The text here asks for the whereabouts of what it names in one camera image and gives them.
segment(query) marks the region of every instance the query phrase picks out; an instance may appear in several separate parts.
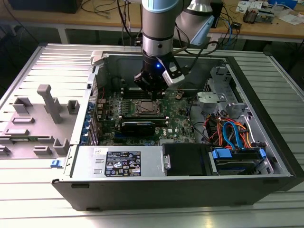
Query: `motherboard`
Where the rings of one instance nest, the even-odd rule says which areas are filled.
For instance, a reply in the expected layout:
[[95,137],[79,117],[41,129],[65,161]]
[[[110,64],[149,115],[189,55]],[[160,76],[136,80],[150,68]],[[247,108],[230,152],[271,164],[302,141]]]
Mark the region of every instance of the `motherboard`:
[[97,105],[99,144],[193,143],[188,106],[188,99],[178,91],[167,91],[156,101],[141,92],[110,93]]

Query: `robotic arm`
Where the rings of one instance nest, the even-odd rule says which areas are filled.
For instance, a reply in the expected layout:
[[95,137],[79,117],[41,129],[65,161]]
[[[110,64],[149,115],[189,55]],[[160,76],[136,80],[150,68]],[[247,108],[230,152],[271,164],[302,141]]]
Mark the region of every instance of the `robotic arm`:
[[142,0],[142,70],[134,82],[152,95],[152,100],[169,86],[184,80],[190,69],[179,66],[172,51],[177,38],[175,24],[190,44],[203,43],[213,23],[211,0]]

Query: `blue latch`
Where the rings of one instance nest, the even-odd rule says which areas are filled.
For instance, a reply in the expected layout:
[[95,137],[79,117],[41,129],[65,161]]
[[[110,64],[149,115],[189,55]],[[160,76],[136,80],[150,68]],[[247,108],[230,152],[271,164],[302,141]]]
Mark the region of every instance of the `blue latch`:
[[81,140],[81,141],[87,141],[87,136],[83,136],[83,135],[80,136],[80,140]]
[[91,116],[90,115],[85,115],[85,120],[89,121],[91,119]]
[[218,148],[218,149],[214,149],[212,151],[212,156],[213,156],[213,159],[216,159],[216,158],[232,158],[232,154],[230,152],[229,149],[221,149],[221,148]]
[[266,153],[265,153],[264,149],[260,149],[260,154],[261,154],[262,158],[266,158]]
[[95,107],[95,105],[94,105],[92,102],[89,102],[88,105],[87,105],[87,108],[88,108],[88,110],[90,110],[90,111],[93,110],[94,107]]
[[90,123],[88,121],[84,121],[84,127],[90,126]]
[[53,160],[51,164],[51,168],[62,168],[60,160]]
[[88,133],[88,131],[89,131],[88,129],[83,128],[83,129],[81,130],[81,133],[82,133],[82,134],[86,134],[86,133]]

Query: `blue cable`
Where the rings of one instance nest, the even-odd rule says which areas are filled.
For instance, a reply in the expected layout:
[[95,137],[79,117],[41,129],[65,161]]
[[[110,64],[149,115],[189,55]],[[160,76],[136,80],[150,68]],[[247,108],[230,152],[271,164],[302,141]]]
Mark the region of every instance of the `blue cable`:
[[227,24],[229,25],[229,31],[230,31],[229,39],[228,39],[228,44],[227,44],[226,47],[224,48],[224,50],[226,50],[226,49],[228,48],[228,46],[230,45],[231,36],[232,36],[232,29],[231,29],[231,25],[230,25],[229,21],[227,21],[226,19],[224,19],[224,21],[226,21]]
[[229,141],[229,139],[227,137],[226,127],[227,127],[228,124],[231,124],[233,129],[234,129],[234,132],[235,132],[235,135],[236,135],[237,146],[241,150],[243,150],[244,146],[243,146],[243,143],[240,140],[239,135],[238,135],[238,127],[234,123],[232,123],[231,121],[228,121],[228,122],[224,123],[224,126],[223,126],[223,136],[224,136],[225,141],[232,147],[233,150],[235,149],[235,146],[233,145],[232,142]]

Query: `electronic circuit board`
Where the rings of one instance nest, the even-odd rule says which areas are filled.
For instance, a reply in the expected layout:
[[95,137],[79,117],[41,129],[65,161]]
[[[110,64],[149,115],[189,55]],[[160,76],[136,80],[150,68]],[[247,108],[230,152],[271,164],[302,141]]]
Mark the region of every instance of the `electronic circuit board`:
[[[163,99],[123,98],[113,93],[99,104],[100,145],[161,145],[193,143],[195,135],[187,118],[187,98],[176,99],[177,92],[167,92]],[[156,123],[152,136],[122,137],[117,126],[126,121]]]

